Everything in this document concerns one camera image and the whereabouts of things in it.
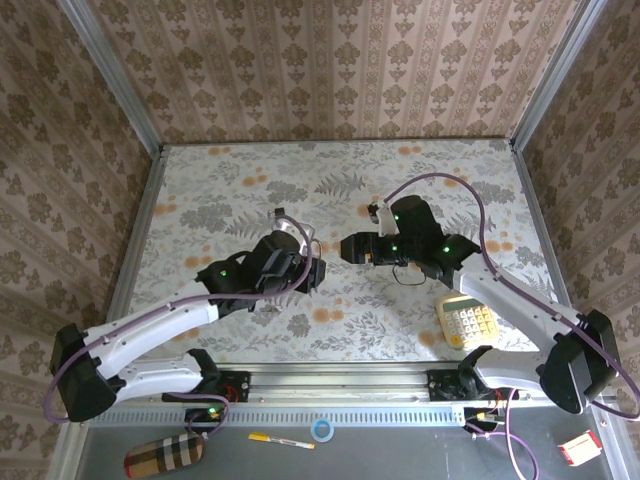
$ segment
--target pen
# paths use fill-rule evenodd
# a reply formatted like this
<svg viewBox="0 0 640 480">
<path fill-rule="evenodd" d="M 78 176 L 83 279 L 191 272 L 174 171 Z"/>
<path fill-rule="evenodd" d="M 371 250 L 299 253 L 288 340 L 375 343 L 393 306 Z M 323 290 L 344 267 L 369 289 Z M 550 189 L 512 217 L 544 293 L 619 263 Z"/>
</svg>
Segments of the pen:
<svg viewBox="0 0 640 480">
<path fill-rule="evenodd" d="M 313 450 L 316 448 L 314 443 L 296 442 L 295 440 L 286 440 L 284 438 L 270 437 L 266 433 L 251 433 L 249 440 L 257 440 L 258 442 L 279 443 L 280 445 L 290 445 L 292 447 L 308 448 Z"/>
</svg>

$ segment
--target tape roll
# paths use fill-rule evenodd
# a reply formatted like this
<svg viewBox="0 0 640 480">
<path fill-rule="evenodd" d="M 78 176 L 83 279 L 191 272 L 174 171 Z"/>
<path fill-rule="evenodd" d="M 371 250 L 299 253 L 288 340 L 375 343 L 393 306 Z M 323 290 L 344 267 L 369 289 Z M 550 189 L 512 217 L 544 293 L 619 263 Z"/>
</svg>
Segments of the tape roll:
<svg viewBox="0 0 640 480">
<path fill-rule="evenodd" d="M 326 418 L 320 418 L 311 425 L 311 436 L 316 442 L 326 443 L 333 438 L 333 425 Z"/>
</svg>

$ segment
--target red and white box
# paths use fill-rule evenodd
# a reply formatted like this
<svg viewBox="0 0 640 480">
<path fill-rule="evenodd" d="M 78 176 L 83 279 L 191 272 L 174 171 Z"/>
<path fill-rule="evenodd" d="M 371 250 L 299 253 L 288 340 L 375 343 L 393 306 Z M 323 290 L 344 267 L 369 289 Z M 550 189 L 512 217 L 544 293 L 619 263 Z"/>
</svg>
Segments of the red and white box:
<svg viewBox="0 0 640 480">
<path fill-rule="evenodd" d="M 582 465 L 602 452 L 602 444 L 591 430 L 558 447 L 572 467 Z"/>
</svg>

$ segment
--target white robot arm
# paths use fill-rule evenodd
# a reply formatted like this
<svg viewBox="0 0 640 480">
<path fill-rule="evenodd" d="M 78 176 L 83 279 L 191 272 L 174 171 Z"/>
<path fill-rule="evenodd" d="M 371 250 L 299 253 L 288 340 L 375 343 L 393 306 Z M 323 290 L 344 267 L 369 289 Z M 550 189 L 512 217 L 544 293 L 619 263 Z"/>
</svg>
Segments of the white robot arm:
<svg viewBox="0 0 640 480">
<path fill-rule="evenodd" d="M 276 213 L 276 229 L 262 237 L 253 251 L 212 263 L 156 305 L 84 332 L 75 324 L 60 329 L 45 415 L 52 417 L 47 405 L 56 386 L 69 420 L 76 422 L 129 398 L 199 393 L 215 386 L 220 373 L 205 350 L 192 349 L 182 358 L 137 359 L 187 330 L 238 310 L 251 311 L 257 300 L 294 289 L 309 293 L 324 280 L 325 262 L 314 258 L 308 248 L 313 229 L 284 216 L 284 211 Z M 303 242 L 292 233 L 295 229 Z"/>
<path fill-rule="evenodd" d="M 390 207 L 370 205 L 369 213 L 379 232 L 342 240 L 344 260 L 394 266 L 414 262 L 425 277 L 484 303 L 538 347 L 538 352 L 503 352 L 484 346 L 471 352 L 458 368 L 466 399 L 496 388 L 526 389 L 578 414 L 616 376 L 580 335 L 588 335 L 619 363 L 611 322 L 602 313 L 583 315 L 560 305 L 498 268 L 469 239 L 444 235 L 428 204 L 416 195 Z"/>
</svg>

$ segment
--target wall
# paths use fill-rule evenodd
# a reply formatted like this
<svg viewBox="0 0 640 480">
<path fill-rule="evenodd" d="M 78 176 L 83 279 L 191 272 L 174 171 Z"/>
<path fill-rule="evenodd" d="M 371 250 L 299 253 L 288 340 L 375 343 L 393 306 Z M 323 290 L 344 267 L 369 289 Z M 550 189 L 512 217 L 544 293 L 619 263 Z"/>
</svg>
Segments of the wall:
<svg viewBox="0 0 640 480">
<path fill-rule="evenodd" d="M 572 301 L 610 316 L 640 382 L 639 2 L 607 3 L 524 156 Z"/>
<path fill-rule="evenodd" d="M 575 0 L 91 0 L 166 143 L 508 136 Z"/>
<path fill-rule="evenodd" d="M 0 2 L 0 479 L 44 478 L 56 330 L 103 321 L 150 159 L 55 2 Z"/>
</svg>

